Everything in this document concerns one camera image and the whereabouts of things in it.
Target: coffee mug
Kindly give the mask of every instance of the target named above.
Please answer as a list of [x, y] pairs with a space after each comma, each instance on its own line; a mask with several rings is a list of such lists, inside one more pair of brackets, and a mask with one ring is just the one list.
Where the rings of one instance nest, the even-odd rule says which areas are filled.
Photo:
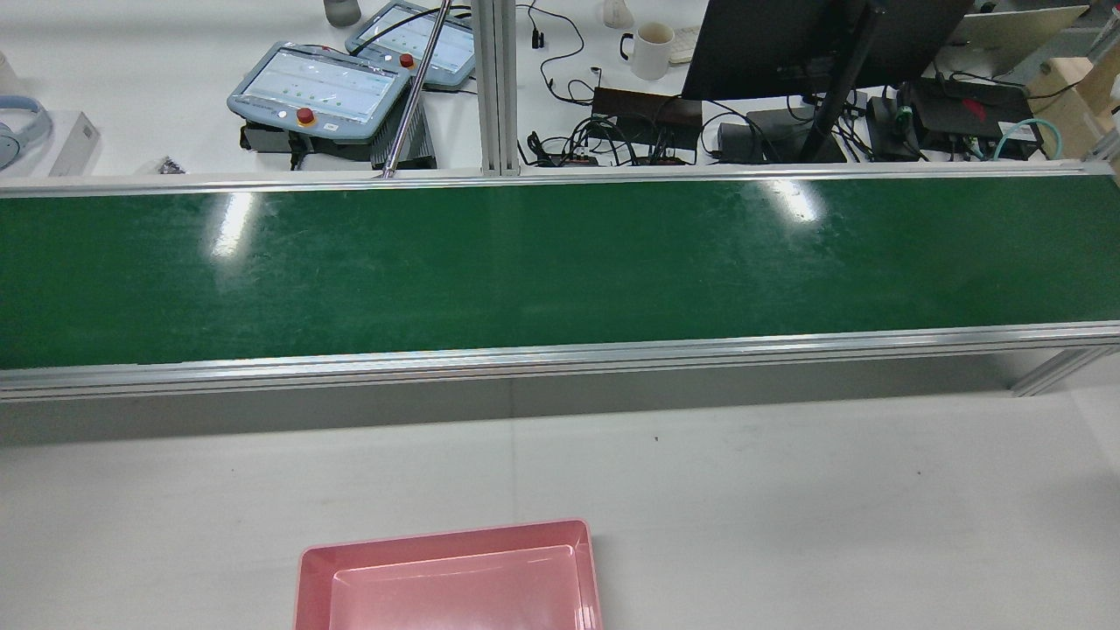
[[[633, 33], [618, 40], [618, 54], [631, 62], [631, 70], [638, 78], [656, 81], [669, 72], [669, 47], [673, 44], [673, 29], [661, 22], [646, 22], [638, 27], [637, 37]], [[623, 50], [627, 39], [634, 40], [634, 52]]]

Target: metal rod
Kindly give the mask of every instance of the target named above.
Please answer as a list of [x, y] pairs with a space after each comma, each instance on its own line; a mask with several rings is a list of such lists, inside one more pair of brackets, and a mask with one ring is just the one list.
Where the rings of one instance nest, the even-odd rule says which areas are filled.
[[451, 10], [452, 0], [442, 0], [439, 4], [439, 12], [436, 13], [436, 24], [431, 27], [431, 35], [428, 37], [428, 46], [423, 49], [423, 58], [420, 59], [420, 67], [417, 75], [412, 77], [412, 89], [409, 90], [409, 100], [404, 103], [404, 114], [401, 117], [401, 124], [396, 128], [396, 137], [393, 138], [393, 146], [389, 149], [389, 157], [385, 158], [385, 166], [381, 172], [382, 179], [389, 179], [396, 174], [396, 163], [401, 158], [401, 149], [409, 137], [409, 129], [412, 127], [412, 117], [420, 105], [420, 95], [423, 93], [423, 81], [428, 76], [428, 66], [436, 53], [436, 43], [439, 41], [439, 34], [444, 30], [444, 22], [447, 13]]

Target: plastic tray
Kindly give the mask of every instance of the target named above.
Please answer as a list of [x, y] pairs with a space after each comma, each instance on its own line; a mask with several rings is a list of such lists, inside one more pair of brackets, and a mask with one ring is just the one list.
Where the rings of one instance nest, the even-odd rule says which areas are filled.
[[295, 630], [601, 630], [582, 520], [311, 547]]

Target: metal leg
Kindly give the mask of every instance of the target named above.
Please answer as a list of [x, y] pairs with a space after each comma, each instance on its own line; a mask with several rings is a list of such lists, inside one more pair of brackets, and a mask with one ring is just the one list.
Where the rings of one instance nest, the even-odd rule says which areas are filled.
[[1065, 377], [1116, 351], [1117, 349], [1110, 345], [1085, 350], [1063, 350], [1057, 356], [1046, 361], [1019, 379], [1017, 383], [1011, 386], [1011, 393], [1016, 397], [1042, 393]]
[[381, 172], [382, 179], [389, 179], [393, 175], [396, 175], [396, 163], [409, 139], [409, 129], [412, 128], [412, 117], [416, 115], [417, 108], [420, 106], [420, 96], [423, 94], [424, 77], [428, 76], [428, 67], [431, 66], [436, 44], [439, 41], [439, 35], [444, 33], [444, 22], [447, 20], [447, 12], [450, 10], [451, 0], [442, 0], [439, 6], [439, 12], [436, 13], [436, 24], [431, 27], [431, 37], [428, 38], [428, 45], [423, 49], [423, 58], [420, 61], [420, 67], [417, 70], [417, 75], [412, 77], [412, 87], [409, 90], [409, 100], [404, 102], [404, 113], [401, 114], [401, 124], [396, 128], [396, 137], [393, 138], [393, 145], [389, 148], [389, 157], [385, 158], [385, 168]]
[[1120, 129], [1113, 129], [1104, 135], [1096, 146], [1085, 154], [1083, 161], [1111, 161], [1112, 157], [1120, 152]]
[[517, 175], [517, 43], [514, 0], [472, 0], [483, 175]]

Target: computer monitor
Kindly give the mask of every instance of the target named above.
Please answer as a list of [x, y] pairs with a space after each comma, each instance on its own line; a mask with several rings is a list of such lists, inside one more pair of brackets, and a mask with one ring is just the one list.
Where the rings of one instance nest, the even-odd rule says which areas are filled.
[[[831, 161], [831, 138], [856, 87], [916, 78], [972, 0], [709, 0], [681, 96], [735, 100], [825, 92], [801, 147], [773, 161]], [[791, 145], [788, 133], [782, 139]]]

